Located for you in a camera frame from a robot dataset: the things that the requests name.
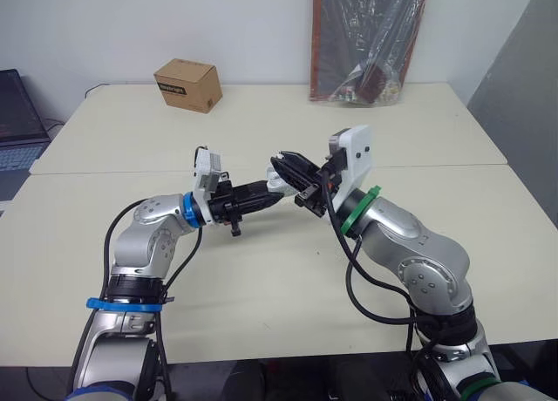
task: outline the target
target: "laptop keyboard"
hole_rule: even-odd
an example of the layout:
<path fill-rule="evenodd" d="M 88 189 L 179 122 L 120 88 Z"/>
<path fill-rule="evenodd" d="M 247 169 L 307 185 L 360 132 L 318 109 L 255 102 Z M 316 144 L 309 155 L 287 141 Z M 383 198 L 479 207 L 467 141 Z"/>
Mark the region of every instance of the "laptop keyboard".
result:
<path fill-rule="evenodd" d="M 26 170 L 43 151 L 43 146 L 26 146 L 0 150 L 0 172 Z"/>

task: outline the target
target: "white bracket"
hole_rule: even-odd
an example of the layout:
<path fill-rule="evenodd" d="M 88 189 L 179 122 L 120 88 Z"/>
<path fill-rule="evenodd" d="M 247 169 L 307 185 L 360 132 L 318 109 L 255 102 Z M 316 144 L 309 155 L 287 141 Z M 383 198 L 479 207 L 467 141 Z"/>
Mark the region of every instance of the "white bracket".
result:
<path fill-rule="evenodd" d="M 220 178 L 221 156 L 205 148 L 199 148 L 195 158 L 192 195 L 200 208 L 201 216 L 203 216 L 206 225 L 214 223 L 213 216 L 209 211 L 208 201 L 211 199 L 211 194 L 217 189 Z"/>
<path fill-rule="evenodd" d="M 347 154 L 347 168 L 341 172 L 341 185 L 333 198 L 336 211 L 372 169 L 371 142 L 371 128 L 365 125 L 341 131 L 330 138 L 330 153 L 344 148 Z"/>

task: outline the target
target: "plastic bag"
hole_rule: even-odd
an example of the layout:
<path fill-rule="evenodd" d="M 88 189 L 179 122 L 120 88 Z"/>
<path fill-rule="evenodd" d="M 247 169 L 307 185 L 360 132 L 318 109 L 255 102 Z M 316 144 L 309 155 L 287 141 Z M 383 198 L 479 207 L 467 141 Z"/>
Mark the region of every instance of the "plastic bag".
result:
<path fill-rule="evenodd" d="M 392 105 L 425 0 L 314 0 L 311 100 Z"/>

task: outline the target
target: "laptop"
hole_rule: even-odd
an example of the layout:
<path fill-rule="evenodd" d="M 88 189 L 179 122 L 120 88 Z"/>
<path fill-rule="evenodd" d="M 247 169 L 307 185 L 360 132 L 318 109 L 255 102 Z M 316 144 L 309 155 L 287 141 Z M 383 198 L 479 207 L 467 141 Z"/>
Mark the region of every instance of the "laptop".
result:
<path fill-rule="evenodd" d="M 50 142 L 17 70 L 0 71 L 0 201 L 11 201 Z"/>

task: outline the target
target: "blue joint band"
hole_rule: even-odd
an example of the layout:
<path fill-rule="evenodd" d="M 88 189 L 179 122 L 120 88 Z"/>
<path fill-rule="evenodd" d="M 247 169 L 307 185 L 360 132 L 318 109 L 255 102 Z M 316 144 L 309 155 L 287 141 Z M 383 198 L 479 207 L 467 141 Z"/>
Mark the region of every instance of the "blue joint band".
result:
<path fill-rule="evenodd" d="M 200 223 L 192 209 L 192 192 L 184 195 L 184 219 L 192 228 L 199 228 Z"/>
<path fill-rule="evenodd" d="M 160 303 L 115 303 L 101 301 L 98 298 L 89 298 L 86 305 L 87 308 L 103 311 L 161 312 L 163 310 Z"/>

